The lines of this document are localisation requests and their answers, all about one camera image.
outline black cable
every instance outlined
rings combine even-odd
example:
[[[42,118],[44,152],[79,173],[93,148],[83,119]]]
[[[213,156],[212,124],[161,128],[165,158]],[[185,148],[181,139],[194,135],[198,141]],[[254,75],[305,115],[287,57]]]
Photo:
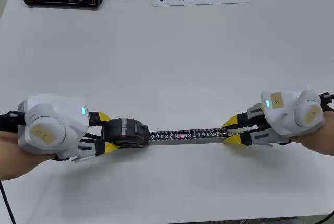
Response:
[[[10,205],[9,205],[9,202],[8,202],[8,199],[7,199],[7,196],[6,196],[6,193],[5,193],[5,189],[4,189],[4,187],[2,186],[2,182],[1,182],[1,181],[0,181],[0,190],[1,190],[2,198],[4,199],[4,202],[5,202],[5,204],[6,204],[7,211],[8,211],[8,213],[9,213],[11,222],[12,222],[13,224],[16,224],[16,222],[15,222],[15,218],[14,218],[14,215],[13,215],[13,212],[11,211],[11,208],[10,208]]]
[[[315,224],[323,224],[324,222],[326,222],[327,220],[329,220],[331,217],[334,216],[334,211],[331,212],[329,215],[327,215],[324,219],[322,219],[321,221],[316,222]]]

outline paper label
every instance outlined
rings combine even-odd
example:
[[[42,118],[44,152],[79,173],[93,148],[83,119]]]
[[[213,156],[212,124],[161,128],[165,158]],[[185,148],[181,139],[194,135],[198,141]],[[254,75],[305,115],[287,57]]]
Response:
[[[36,136],[47,145],[50,145],[56,140],[56,137],[41,124],[36,125],[32,130],[30,130],[30,134]]]
[[[311,124],[319,112],[320,112],[320,108],[316,105],[313,105],[311,109],[309,110],[309,112],[307,113],[307,115],[305,116],[304,123]]]
[[[272,103],[272,108],[273,109],[284,107],[282,94],[280,92],[272,93],[270,95],[270,98],[271,98],[271,103]]]

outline black strap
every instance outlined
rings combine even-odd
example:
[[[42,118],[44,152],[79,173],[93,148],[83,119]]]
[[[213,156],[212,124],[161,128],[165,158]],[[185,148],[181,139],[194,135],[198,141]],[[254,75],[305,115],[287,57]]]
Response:
[[[15,111],[0,115],[0,131],[17,133],[17,126],[25,124],[24,113]]]

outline tape measure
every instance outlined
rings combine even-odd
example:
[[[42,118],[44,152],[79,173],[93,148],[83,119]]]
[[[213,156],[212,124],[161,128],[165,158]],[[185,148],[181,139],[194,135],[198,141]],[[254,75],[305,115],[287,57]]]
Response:
[[[134,119],[113,119],[103,123],[102,140],[120,148],[149,145],[221,143],[228,137],[225,128],[150,132],[148,126]]]
[[[183,142],[186,140],[210,140],[227,138],[227,131],[223,128],[191,129],[176,131],[149,132],[149,145],[159,145],[161,142]]]

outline forearm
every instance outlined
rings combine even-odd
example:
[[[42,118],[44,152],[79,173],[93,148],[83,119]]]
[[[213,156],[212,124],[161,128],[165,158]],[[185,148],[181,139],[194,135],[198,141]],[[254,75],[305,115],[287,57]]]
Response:
[[[293,138],[294,142],[324,155],[334,155],[334,113],[324,113],[325,125],[313,134]]]
[[[54,157],[54,154],[34,155],[25,152],[18,146],[16,134],[0,132],[0,180],[22,176]]]

